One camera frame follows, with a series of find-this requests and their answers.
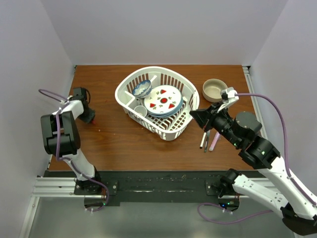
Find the pink highlighter pen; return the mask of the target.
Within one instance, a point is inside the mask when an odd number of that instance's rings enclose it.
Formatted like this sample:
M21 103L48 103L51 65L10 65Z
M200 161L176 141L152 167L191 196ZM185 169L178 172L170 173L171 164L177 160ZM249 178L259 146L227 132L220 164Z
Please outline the pink highlighter pen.
M214 138L213 138L213 141L212 141L210 147L209 147L209 151L210 151L210 152L214 150L214 148L215 148L217 142L220 140L220 137L221 137L220 133L217 132L217 133L215 134Z

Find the white pen with black tip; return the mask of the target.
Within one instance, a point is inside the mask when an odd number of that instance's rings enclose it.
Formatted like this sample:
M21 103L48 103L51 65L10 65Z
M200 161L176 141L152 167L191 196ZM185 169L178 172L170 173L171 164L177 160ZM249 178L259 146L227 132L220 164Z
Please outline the white pen with black tip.
M204 133L203 133L203 136L202 136L201 143L200 143L200 149L202 149L203 146L204 146L204 144L205 144L206 135L207 135L207 133L204 132Z

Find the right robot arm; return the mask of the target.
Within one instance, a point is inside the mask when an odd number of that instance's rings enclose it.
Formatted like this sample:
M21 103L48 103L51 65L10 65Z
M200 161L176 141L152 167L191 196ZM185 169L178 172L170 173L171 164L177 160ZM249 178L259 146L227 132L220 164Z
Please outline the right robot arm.
M252 181L234 169L229 169L220 180L223 193L234 192L248 196L279 216L285 226L301 236L316 234L317 207L315 196L303 186L293 184L296 176L287 173L284 159L275 146L260 135L262 124L251 112L240 112L232 118L227 109L215 103L207 109L190 111L190 115L204 132L215 129L235 149L242 160L265 176L278 192ZM306 198L301 192L308 192Z

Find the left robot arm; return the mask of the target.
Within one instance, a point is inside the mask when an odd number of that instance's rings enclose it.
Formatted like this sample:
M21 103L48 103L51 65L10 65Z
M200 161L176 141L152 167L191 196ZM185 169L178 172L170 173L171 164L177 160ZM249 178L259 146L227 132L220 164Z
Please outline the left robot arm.
M77 189L87 194L101 193L101 176L81 150L81 139L76 125L76 119L87 124L94 122L95 111L89 107L89 90L76 87L68 97L45 89L39 89L39 92L60 103L57 111L41 116L46 153L55 156L57 161L64 161L72 169Z

